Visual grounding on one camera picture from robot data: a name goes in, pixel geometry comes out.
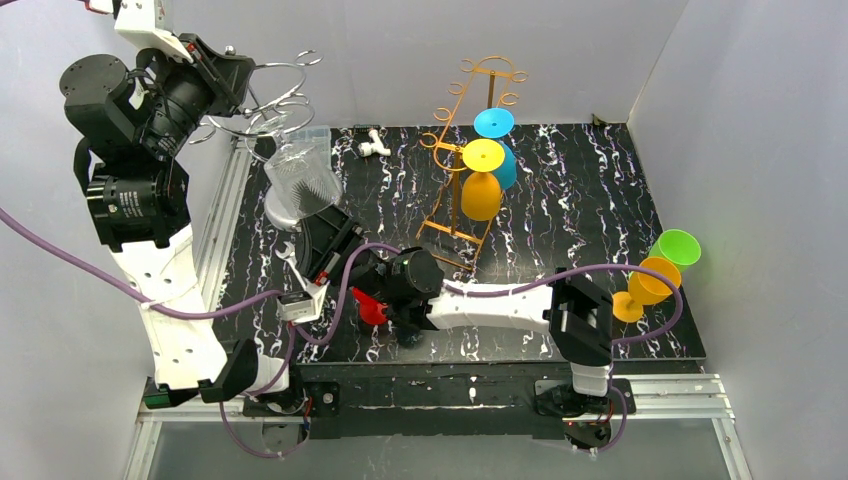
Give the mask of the clear plastic organizer box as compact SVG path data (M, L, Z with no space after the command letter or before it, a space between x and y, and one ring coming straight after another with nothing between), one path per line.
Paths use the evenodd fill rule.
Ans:
M323 147L331 146L331 129L327 125L310 125L285 135L289 143L317 143Z

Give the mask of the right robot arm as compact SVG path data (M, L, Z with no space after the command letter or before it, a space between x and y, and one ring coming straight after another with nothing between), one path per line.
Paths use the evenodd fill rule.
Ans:
M546 333L570 363L576 393L602 397L609 390L613 301L575 270L524 285L448 281L422 247L380 258L365 247L362 228L335 206L299 220L293 241L279 255L309 302L292 322L315 319L323 308L321 294L334 285L353 292L362 322L391 322L406 337L470 326Z

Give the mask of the orange plastic goblet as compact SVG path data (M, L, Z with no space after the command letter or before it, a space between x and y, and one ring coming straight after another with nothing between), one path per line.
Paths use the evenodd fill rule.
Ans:
M664 276L675 287L682 283L682 274L677 266L664 257L648 257L639 266ZM657 278L634 272L628 279L627 290L612 297L613 316L624 323L636 323L643 317L646 306L656 305L671 294L672 290Z

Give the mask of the blue plastic goblet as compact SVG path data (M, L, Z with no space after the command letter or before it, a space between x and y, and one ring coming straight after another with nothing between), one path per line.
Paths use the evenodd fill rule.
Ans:
M482 138L495 141L503 150L504 160L492 171L502 190L511 188L517 180L516 157L503 138L515 126L513 114L504 108L493 107L481 111L474 120L474 130Z

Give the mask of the yellow plastic wine glass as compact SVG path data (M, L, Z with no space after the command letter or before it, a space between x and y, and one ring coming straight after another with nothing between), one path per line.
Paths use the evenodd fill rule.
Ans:
M503 150L493 140L476 139L463 148L462 160L471 171L462 187L462 212L474 221L493 219L501 208L502 189L492 171L503 162Z

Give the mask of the white pipe fitting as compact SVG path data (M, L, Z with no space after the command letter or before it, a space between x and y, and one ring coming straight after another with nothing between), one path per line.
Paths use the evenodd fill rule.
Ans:
M391 150L385 146L377 129L369 129L367 135L369 141L361 142L357 147L361 157L365 158L373 155L389 157L391 155Z

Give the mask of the clear cut glass goblet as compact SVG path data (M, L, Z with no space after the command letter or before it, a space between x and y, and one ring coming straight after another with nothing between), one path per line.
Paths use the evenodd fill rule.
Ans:
M246 145L263 164L270 181L264 206L278 228L292 230L302 219L336 205L343 195L340 178L332 169L331 146L289 143L285 114L264 114L252 120Z

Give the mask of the red plastic goblet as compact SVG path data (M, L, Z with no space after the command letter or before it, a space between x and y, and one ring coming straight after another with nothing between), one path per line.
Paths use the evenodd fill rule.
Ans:
M366 325L380 326L388 322L386 304L377 301L358 288L353 288L352 292L358 304L359 317Z

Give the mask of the silver wire glass rack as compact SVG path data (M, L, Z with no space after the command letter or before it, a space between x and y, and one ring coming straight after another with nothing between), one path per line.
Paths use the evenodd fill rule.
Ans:
M317 55L317 52L314 50L306 50L297 55L294 61L292 62L271 62L266 64L259 64L257 67L259 69L267 69L267 68L292 68L299 72L300 79L296 82L296 84L291 87L288 91L286 91L279 98L269 101L263 105L259 104L254 108L247 108L241 115L249 121L249 124L252 120L258 118L264 114L285 114L285 128L288 133L298 130L307 126L312 119L314 118L315 111L312 105L310 104L310 100L308 97L299 92L299 89L306 81L306 72L305 68L311 65L315 65L322 60L320 56ZM215 134L219 132L227 133L230 136L234 137L237 140L241 140L248 153L257 160L252 154L248 146L246 145L246 141L248 139L253 139L255 136L248 132L248 126L243 130L232 129L225 125L218 123L212 116L208 116L205 122L202 122L200 125L202 127L209 127L211 129L210 133L198 138L192 139L189 141L191 145L199 144L205 142L212 138ZM271 221L271 224L276 228L284 231L295 232L300 230L300 221L295 225L295 228L292 230L284 230L275 226Z

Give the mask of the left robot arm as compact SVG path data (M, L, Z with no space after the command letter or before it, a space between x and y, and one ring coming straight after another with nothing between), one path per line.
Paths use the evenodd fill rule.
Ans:
M180 40L184 60L146 48L129 68L110 54L89 55L59 81L65 115L81 134L74 175L99 241L138 296L154 356L143 397L150 409L290 385L287 363L261 354L252 339L217 338L195 271L189 176L177 160L204 117L239 113L256 64L194 34Z

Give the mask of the green plastic goblet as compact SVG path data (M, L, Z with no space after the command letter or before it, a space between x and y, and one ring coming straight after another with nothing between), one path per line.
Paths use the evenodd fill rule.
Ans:
M699 241L689 232L669 229L663 231L656 239L649 256L664 258L683 273L701 259L702 248Z

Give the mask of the silver wrench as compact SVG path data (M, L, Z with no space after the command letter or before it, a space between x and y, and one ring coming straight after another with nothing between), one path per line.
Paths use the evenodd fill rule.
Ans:
M295 279L302 287L302 289L304 291L309 291L309 282L303 277L297 267L296 251L294 244L292 242L284 241L282 244L282 248L276 248L274 252L276 257L282 260L289 267L289 270L293 273Z

